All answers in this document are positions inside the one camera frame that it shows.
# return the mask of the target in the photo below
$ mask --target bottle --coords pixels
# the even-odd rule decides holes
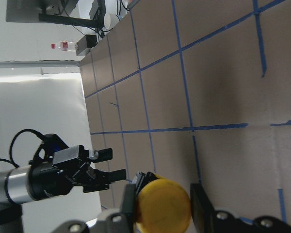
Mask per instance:
[[[75,52],[78,44],[76,42],[60,41],[56,44],[51,44],[52,49],[59,49],[61,51]]]

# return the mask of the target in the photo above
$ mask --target screw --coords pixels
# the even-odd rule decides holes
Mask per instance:
[[[220,220],[226,220],[228,217],[228,214],[225,213],[225,212],[219,212],[217,213],[217,218],[220,219]]]
[[[80,224],[73,224],[71,227],[69,227],[70,232],[79,232],[81,230]]]
[[[271,220],[269,220],[269,219],[263,219],[263,220],[261,221],[261,225],[262,225],[263,227],[270,228],[270,227],[273,226],[273,222],[272,222]]]
[[[114,216],[112,218],[112,222],[120,222],[122,220],[122,217],[121,216]]]

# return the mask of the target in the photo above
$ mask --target white cup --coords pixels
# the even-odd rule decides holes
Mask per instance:
[[[103,23],[105,25],[106,29],[111,29],[114,28],[114,26],[122,20],[122,16],[118,16],[118,15],[113,15],[113,14],[109,14],[106,13],[105,17],[103,19]]]

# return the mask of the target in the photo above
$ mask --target bottle label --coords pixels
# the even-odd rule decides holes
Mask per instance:
[[[68,42],[63,41],[63,48],[62,51],[68,51]]]

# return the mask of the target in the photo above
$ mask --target round yellow object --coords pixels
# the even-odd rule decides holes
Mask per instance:
[[[178,183],[158,179],[141,190],[137,225],[142,233],[184,233],[190,222],[190,199]]]

